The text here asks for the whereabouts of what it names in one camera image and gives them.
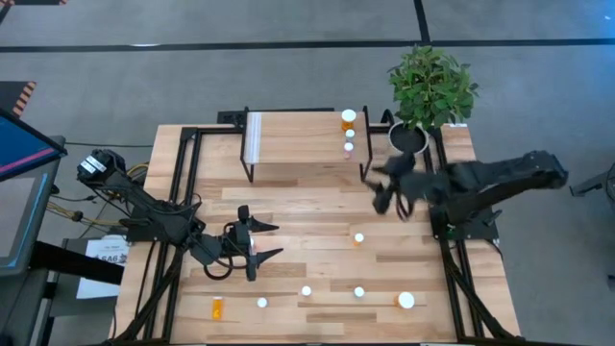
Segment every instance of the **wooden table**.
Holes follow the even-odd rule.
[[[364,111],[357,112],[353,123],[355,149],[344,159],[346,136],[341,129],[341,111],[252,111],[247,115],[243,160],[248,180],[254,180],[254,166],[288,164],[353,163],[356,169],[370,160],[367,119]]]
[[[158,130],[145,189],[160,199],[169,194],[180,130],[176,125]],[[449,161],[475,158],[467,128],[445,125],[442,131]],[[246,281],[243,271],[233,272],[223,282],[211,281],[186,255],[172,342],[455,340],[440,250],[431,237],[424,203],[416,206],[408,223],[398,220],[394,210],[376,215],[372,193],[361,183],[356,167],[348,164],[296,163],[283,169],[264,165],[258,180],[250,184],[237,159],[240,140],[240,135],[204,136],[195,185],[204,200],[198,216],[208,223],[207,232],[220,234],[224,223],[235,220],[237,207],[248,204],[256,218],[280,226],[275,232],[255,235],[257,249],[283,247],[284,251],[260,268],[253,283]],[[386,135],[372,135],[372,144],[374,165],[393,154]],[[423,160],[418,161],[420,168]],[[186,160],[184,185],[188,165]],[[379,178],[369,173],[368,179]],[[355,233],[365,235],[358,248],[352,243]],[[134,317],[149,247],[138,243],[129,253],[116,308],[118,331]],[[467,247],[478,295],[502,325],[517,334],[500,256],[485,241],[467,241]],[[149,295],[155,260],[156,256],[144,297]],[[311,286],[310,297],[300,295],[304,285]],[[361,299],[353,295],[357,285],[366,291]],[[394,296],[404,290],[416,299],[411,310],[393,307]],[[213,296],[225,300],[219,322],[211,319]],[[266,297],[269,307],[258,308],[258,297]],[[460,297],[466,333],[472,334],[467,302],[461,293]],[[164,307],[163,299],[155,336],[160,335]]]

